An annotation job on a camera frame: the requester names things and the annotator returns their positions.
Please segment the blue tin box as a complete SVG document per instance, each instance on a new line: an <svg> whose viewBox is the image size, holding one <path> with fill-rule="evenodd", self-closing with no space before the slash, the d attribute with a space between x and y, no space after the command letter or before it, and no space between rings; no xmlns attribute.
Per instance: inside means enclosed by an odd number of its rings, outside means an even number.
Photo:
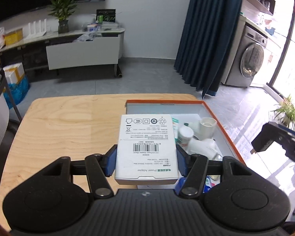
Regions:
<svg viewBox="0 0 295 236"><path fill-rule="evenodd" d="M179 195L180 191L187 187L195 188L196 190L199 190L199 183L186 183L187 177L181 177L178 182L174 186L174 191L177 195ZM219 175L207 175L202 186L202 192L207 193L209 190L211 190L214 186L217 186L221 182L221 176Z"/></svg>

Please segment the white power adapter box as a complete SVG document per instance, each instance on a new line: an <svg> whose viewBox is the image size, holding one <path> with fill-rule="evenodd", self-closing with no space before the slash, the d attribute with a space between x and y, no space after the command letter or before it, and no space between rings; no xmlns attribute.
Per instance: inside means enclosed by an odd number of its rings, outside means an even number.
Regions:
<svg viewBox="0 0 295 236"><path fill-rule="evenodd" d="M176 183L179 171L171 115L121 116L114 177L120 185Z"/></svg>

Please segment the white plug-in device lower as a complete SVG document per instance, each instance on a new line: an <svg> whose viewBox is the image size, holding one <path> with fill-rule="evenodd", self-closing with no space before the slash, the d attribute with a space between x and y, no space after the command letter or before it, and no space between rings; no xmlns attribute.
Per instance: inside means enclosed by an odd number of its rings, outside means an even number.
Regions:
<svg viewBox="0 0 295 236"><path fill-rule="evenodd" d="M191 139L187 146L187 153L206 156L209 160L221 161L223 156L215 140L206 138L202 141Z"/></svg>

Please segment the spider plant on floor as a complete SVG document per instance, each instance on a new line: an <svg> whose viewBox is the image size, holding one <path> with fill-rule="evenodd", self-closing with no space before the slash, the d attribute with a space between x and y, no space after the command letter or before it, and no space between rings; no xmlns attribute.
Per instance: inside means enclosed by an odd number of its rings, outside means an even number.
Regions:
<svg viewBox="0 0 295 236"><path fill-rule="evenodd" d="M284 98L272 112L274 113L274 120L277 119L282 125L295 131L295 105L290 95Z"/></svg>

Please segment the white pill bottle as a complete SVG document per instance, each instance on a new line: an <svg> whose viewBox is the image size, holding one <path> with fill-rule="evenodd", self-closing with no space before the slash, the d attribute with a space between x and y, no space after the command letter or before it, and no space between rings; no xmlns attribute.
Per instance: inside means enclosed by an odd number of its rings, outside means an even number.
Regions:
<svg viewBox="0 0 295 236"><path fill-rule="evenodd" d="M185 147L194 136L194 131L189 126L183 125L178 129L177 141L180 146Z"/></svg>

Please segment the orange white shallow tray box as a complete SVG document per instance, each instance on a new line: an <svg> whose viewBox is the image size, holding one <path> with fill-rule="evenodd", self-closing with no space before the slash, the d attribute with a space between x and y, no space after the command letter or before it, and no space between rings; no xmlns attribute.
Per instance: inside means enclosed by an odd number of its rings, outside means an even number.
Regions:
<svg viewBox="0 0 295 236"><path fill-rule="evenodd" d="M179 125L189 123L200 140L213 138L221 156L244 163L239 151L205 101L127 100L126 114L170 114Z"/></svg>

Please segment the teal white bandage box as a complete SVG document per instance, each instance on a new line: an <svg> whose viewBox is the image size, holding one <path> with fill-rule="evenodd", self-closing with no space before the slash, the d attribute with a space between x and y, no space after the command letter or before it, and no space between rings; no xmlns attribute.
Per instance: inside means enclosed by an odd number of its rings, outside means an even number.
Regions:
<svg viewBox="0 0 295 236"><path fill-rule="evenodd" d="M175 142L178 143L178 130L180 127L180 122L177 118L172 117L172 127L174 131Z"/></svg>

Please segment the silver washing machine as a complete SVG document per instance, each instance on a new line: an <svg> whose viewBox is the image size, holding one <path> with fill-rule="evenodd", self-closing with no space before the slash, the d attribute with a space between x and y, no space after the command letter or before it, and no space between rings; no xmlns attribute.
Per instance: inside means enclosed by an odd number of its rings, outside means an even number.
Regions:
<svg viewBox="0 0 295 236"><path fill-rule="evenodd" d="M264 30L240 15L221 84L250 87L263 64L267 41Z"/></svg>

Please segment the blue plastic bag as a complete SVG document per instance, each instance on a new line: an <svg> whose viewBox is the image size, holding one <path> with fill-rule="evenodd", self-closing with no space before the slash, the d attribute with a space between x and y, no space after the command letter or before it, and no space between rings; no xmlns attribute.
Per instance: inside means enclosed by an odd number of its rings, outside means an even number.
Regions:
<svg viewBox="0 0 295 236"><path fill-rule="evenodd" d="M30 89L30 83L28 77L24 76L18 84L8 83L8 87L11 91L11 95L15 102L15 105L18 105L24 100L25 96L27 95Z"/></svg>

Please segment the white tv console cabinet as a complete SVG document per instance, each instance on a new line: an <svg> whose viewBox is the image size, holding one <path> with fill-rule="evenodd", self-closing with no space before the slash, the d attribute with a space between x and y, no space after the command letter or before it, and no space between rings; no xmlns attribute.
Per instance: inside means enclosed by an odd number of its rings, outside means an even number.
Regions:
<svg viewBox="0 0 295 236"><path fill-rule="evenodd" d="M66 34L51 32L31 40L21 40L13 45L0 50L0 66L2 56L12 50L24 55L26 48L32 48L40 44L45 48L47 65L50 70L58 70L72 67L84 67L91 65L113 65L115 77L122 77L119 60L123 56L123 43L125 29L99 30L101 34L92 41L75 42L84 32L75 30Z"/></svg>

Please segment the white yellow cardboard box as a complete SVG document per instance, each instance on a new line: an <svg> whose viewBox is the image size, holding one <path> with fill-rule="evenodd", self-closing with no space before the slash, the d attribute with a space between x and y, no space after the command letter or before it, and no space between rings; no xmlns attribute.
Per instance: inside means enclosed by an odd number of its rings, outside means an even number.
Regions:
<svg viewBox="0 0 295 236"><path fill-rule="evenodd" d="M8 84L19 84L25 76L23 64L21 62L5 66L3 70Z"/></svg>

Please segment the dark blue curtain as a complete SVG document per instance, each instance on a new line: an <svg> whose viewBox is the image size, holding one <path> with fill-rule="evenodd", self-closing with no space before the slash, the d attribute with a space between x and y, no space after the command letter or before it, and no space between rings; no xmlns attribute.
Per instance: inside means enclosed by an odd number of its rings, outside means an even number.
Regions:
<svg viewBox="0 0 295 236"><path fill-rule="evenodd" d="M174 68L202 95L215 96L238 26L242 0L190 0Z"/></svg>

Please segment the white wifi router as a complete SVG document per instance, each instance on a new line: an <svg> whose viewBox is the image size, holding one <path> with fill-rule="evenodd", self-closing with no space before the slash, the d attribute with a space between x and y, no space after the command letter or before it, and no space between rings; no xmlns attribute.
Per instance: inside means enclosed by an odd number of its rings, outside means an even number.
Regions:
<svg viewBox="0 0 295 236"><path fill-rule="evenodd" d="M40 38L47 32L47 19L33 21L28 23L28 35L24 38L25 41Z"/></svg>

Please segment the black green display box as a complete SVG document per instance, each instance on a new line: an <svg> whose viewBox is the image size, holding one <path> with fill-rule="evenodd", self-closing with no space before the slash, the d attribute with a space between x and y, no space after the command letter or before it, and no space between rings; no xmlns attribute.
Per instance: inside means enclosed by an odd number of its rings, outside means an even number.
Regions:
<svg viewBox="0 0 295 236"><path fill-rule="evenodd" d="M115 9L98 9L96 10L96 22L115 22L116 10Z"/></svg>

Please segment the potted bamboo plant in vase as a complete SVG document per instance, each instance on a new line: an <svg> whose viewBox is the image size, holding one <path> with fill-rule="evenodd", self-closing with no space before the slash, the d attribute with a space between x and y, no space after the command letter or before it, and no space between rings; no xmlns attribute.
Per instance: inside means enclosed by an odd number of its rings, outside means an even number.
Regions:
<svg viewBox="0 0 295 236"><path fill-rule="evenodd" d="M49 16L58 19L58 33L65 34L69 32L69 16L71 16L77 7L77 0L50 0Z"/></svg>

